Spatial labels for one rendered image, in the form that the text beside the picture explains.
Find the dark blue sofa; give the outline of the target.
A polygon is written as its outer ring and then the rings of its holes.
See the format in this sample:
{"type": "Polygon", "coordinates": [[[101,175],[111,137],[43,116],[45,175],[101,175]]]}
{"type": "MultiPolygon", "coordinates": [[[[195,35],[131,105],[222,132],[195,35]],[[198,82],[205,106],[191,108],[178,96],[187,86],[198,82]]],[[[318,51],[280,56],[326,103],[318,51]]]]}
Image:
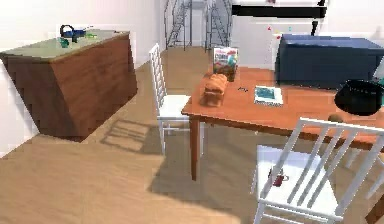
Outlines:
{"type": "Polygon", "coordinates": [[[371,80],[384,47],[365,38],[283,34],[279,43],[277,85],[338,89],[347,80],[371,80]]]}

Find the blue and black kettle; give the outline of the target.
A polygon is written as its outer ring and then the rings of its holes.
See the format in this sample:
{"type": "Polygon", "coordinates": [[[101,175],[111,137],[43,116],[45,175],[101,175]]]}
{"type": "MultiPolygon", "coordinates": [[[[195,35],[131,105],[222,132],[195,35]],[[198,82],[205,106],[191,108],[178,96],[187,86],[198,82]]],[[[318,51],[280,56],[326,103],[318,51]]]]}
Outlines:
{"type": "Polygon", "coordinates": [[[74,43],[78,42],[80,37],[84,37],[86,35],[85,30],[76,30],[71,25],[62,25],[60,27],[60,36],[62,38],[70,38],[74,43]]]}

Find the blue and white book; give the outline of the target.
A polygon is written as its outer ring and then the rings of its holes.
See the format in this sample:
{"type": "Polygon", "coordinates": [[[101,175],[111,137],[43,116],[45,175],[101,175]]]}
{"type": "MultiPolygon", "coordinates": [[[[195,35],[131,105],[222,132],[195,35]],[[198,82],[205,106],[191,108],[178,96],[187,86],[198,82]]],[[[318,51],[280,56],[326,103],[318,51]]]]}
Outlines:
{"type": "Polygon", "coordinates": [[[254,88],[254,103],[271,106],[282,106],[282,91],[277,87],[256,86],[254,88]]]}

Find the dark red small mug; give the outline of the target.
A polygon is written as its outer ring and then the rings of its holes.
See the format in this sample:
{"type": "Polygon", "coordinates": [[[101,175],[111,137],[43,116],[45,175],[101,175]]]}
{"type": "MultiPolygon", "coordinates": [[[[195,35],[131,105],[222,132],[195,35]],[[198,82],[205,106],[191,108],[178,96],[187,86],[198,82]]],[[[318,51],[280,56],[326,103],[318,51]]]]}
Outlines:
{"type": "Polygon", "coordinates": [[[273,182],[273,186],[280,187],[284,181],[288,181],[289,177],[284,174],[283,170],[280,170],[276,179],[273,182]]]}

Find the black round pan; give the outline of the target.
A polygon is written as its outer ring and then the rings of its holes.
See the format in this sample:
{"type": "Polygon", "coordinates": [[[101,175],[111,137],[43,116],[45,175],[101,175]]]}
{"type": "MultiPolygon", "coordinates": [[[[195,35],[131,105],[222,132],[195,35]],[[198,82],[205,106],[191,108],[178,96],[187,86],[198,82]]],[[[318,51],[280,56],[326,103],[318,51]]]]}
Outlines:
{"type": "Polygon", "coordinates": [[[366,80],[347,80],[337,91],[334,102],[344,112],[358,116],[370,116],[382,106],[384,86],[366,80]]]}

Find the orange wooden table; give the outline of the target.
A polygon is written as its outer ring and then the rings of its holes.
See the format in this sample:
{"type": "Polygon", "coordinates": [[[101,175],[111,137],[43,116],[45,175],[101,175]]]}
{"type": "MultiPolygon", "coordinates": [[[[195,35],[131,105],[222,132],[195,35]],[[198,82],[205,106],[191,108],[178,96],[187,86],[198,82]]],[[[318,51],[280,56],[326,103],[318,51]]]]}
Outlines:
{"type": "Polygon", "coordinates": [[[384,128],[384,107],[368,117],[350,115],[335,106],[334,93],[328,90],[284,86],[283,106],[254,104],[251,89],[275,83],[273,72],[265,69],[238,69],[222,105],[203,106],[200,100],[208,78],[201,79],[183,108],[192,119],[192,179],[207,186],[212,201],[237,216],[238,224],[252,224],[256,213],[257,199],[249,190],[259,144],[282,148],[301,117],[326,119],[337,114],[349,123],[384,128]]]}

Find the colourful cereal box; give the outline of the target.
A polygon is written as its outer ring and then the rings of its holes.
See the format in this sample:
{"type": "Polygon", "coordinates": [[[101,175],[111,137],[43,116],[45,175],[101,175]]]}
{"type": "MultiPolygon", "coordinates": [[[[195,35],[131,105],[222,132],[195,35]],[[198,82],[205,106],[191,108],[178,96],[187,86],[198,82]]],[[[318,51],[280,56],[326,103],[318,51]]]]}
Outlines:
{"type": "Polygon", "coordinates": [[[238,49],[233,47],[215,47],[213,49],[213,72],[223,74],[233,82],[237,71],[238,49]]]}

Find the brown wooden cupboard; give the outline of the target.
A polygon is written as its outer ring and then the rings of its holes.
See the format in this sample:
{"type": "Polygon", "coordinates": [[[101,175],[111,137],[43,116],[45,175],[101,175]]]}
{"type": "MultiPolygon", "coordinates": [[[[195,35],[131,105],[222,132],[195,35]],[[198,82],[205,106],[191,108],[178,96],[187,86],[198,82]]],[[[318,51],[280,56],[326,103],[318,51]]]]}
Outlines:
{"type": "Polygon", "coordinates": [[[0,52],[40,133],[81,142],[137,93],[130,33],[93,30],[0,52]]]}

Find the grey metal ladder rack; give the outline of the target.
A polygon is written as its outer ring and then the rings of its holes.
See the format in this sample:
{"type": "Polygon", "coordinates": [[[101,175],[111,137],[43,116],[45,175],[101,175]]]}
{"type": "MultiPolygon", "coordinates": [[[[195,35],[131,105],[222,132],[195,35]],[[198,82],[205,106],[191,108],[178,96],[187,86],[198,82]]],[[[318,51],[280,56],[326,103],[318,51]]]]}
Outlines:
{"type": "Polygon", "coordinates": [[[229,46],[232,1],[165,0],[163,21],[166,49],[229,46]]]}

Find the brown bread loaf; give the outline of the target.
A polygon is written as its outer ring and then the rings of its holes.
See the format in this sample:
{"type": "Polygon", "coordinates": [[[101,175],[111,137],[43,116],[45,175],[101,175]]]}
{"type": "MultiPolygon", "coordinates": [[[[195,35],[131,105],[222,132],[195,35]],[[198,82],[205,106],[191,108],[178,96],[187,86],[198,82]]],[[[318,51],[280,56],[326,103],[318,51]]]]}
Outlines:
{"type": "Polygon", "coordinates": [[[224,74],[212,74],[204,86],[200,103],[203,106],[220,107],[222,105],[228,80],[224,74]]]}

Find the white slatted chair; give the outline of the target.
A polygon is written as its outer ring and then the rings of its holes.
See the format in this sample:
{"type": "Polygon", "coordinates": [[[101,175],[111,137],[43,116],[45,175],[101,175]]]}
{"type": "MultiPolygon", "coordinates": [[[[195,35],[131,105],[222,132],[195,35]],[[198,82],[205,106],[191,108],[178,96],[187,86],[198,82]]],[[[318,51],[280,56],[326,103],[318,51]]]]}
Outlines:
{"type": "Polygon", "coordinates": [[[168,94],[163,74],[160,46],[155,43],[149,50],[150,70],[152,75],[152,86],[156,106],[156,118],[158,121],[159,135],[161,141],[161,152],[165,154],[165,133],[172,131],[188,131],[188,128],[172,127],[171,122],[188,123],[189,117],[181,113],[182,109],[190,99],[188,95],[168,94]]]}
{"type": "Polygon", "coordinates": [[[257,196],[253,224],[267,216],[267,208],[293,213],[322,224],[336,224],[384,148],[384,129],[310,118],[298,120],[282,149],[259,145],[251,191],[257,196]],[[320,134],[310,153],[295,152],[295,143],[306,126],[317,126],[320,134]],[[358,133],[371,133],[376,141],[356,176],[340,199],[335,197],[329,178],[358,133]],[[280,187],[273,182],[280,170],[289,177],[280,187]]]}

